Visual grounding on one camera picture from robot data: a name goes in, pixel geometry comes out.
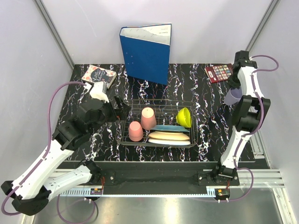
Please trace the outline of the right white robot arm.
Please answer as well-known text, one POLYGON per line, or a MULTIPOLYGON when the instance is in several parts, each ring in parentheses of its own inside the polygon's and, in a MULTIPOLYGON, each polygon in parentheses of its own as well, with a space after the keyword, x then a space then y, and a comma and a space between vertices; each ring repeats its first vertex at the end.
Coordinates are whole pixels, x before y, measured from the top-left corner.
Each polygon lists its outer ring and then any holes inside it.
POLYGON ((228 78, 231 91, 241 93, 232 115, 232 135, 227 149, 219 163, 211 172, 211 180, 217 185, 226 185, 237 177, 238 162, 250 137, 261 127, 270 108, 271 100, 265 98, 260 90, 257 63, 249 57, 248 51, 235 54, 233 73, 228 78))

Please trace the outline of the tall pink cup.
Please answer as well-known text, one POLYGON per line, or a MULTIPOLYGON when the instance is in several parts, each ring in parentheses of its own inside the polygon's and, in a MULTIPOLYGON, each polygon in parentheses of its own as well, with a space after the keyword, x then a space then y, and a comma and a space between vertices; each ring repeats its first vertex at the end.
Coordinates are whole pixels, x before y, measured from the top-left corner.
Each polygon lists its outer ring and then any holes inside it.
POLYGON ((156 117, 154 114, 154 110, 150 107, 145 107, 142 110, 142 116, 141 116, 141 126, 145 130, 150 130, 152 129, 155 125, 157 124, 156 122, 156 117))

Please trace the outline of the purple cup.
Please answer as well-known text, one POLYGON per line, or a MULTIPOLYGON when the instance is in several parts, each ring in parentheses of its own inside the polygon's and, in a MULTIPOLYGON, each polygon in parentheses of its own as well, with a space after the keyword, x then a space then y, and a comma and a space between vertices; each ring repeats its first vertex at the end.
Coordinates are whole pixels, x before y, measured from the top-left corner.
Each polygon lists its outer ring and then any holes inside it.
POLYGON ((224 104, 230 106, 240 101, 242 97, 241 88, 230 88, 224 98, 224 104))

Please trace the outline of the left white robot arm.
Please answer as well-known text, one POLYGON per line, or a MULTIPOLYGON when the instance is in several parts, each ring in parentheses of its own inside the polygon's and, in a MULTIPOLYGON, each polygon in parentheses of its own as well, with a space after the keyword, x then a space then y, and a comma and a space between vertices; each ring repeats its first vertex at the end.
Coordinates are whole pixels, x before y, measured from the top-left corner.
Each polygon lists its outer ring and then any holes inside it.
POLYGON ((15 215, 35 215, 64 191, 80 184, 95 185, 101 181, 101 169, 93 161, 85 161, 57 178, 50 175, 90 139, 94 128, 128 118, 130 106, 119 96, 114 99, 117 108, 111 102, 95 98, 80 104, 77 111, 50 134, 45 151, 34 163, 19 178, 2 183, 1 189, 7 198, 12 198, 15 215))

